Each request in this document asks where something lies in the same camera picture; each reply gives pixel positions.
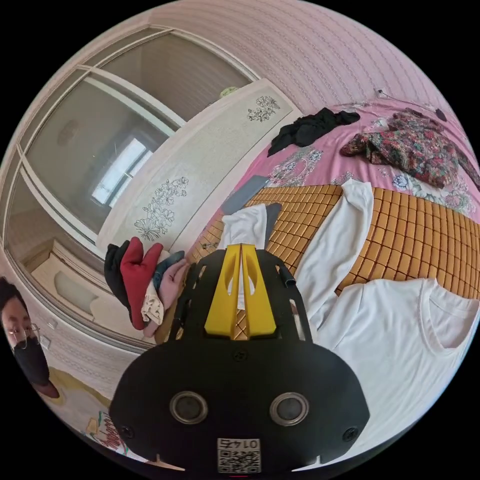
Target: light switch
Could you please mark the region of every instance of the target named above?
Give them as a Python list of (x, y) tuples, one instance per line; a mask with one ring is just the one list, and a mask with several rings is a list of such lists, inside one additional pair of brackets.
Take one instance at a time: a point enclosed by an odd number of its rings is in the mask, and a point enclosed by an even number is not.
[(40, 345), (44, 348), (49, 350), (50, 349), (50, 339), (47, 336), (40, 335)]

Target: bamboo mat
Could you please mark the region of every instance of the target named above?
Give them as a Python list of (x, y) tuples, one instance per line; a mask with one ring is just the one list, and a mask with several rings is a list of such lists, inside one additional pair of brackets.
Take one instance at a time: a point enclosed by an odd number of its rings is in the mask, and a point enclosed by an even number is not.
[[(268, 243), (268, 251), (294, 274), (319, 226), (342, 195), (336, 185), (262, 189), (246, 206), (278, 202), (282, 211)], [(450, 292), (480, 298), (479, 225), (422, 198), (374, 188), (373, 218), (368, 237), (349, 274), (336, 293), (351, 284), (374, 279), (436, 278)], [(220, 214), (205, 229), (189, 260), (212, 253), (220, 240)], [(245, 340), (245, 312), (239, 310), (235, 339)]]

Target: screw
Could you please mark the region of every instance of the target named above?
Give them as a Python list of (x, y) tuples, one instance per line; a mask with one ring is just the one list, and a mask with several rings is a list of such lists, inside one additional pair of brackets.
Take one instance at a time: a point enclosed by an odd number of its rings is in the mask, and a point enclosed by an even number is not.
[(351, 442), (352, 440), (355, 440), (359, 436), (359, 429), (358, 428), (348, 428), (345, 430), (345, 433), (342, 435), (342, 440), (344, 442)]
[(247, 353), (246, 350), (236, 350), (234, 353), (233, 353), (233, 359), (236, 361), (236, 362), (243, 362), (247, 359), (247, 357), (249, 356), (249, 354)]
[(132, 439), (134, 437), (134, 431), (129, 426), (123, 426), (121, 432), (127, 439)]

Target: pink bedsheet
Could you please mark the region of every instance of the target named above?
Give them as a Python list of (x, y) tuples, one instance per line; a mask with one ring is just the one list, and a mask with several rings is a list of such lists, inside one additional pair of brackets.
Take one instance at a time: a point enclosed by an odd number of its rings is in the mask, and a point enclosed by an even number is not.
[(465, 153), (474, 168), (480, 173), (478, 161), (467, 136), (455, 117), (444, 111), (447, 122), (435, 114), (436, 107), (419, 106), (399, 100), (375, 99), (361, 103), (349, 103), (330, 107), (334, 112), (346, 110), (357, 112), (360, 120), (350, 125), (338, 126), (319, 138), (312, 145), (298, 147), (289, 145), (282, 151), (267, 157), (268, 149), (258, 155), (233, 192), (238, 190), (253, 175), (269, 177), (267, 187), (301, 187), (308, 185), (341, 185), (353, 178), (370, 182), (372, 187), (408, 193), (415, 197), (436, 202), (480, 223), (480, 192), (460, 167), (458, 179), (445, 188), (435, 188), (397, 168), (388, 165), (373, 165), (361, 155), (340, 155), (340, 148), (359, 132), (387, 130), (387, 118), (405, 108), (412, 108), (438, 121), (444, 126), (443, 135), (455, 142)]

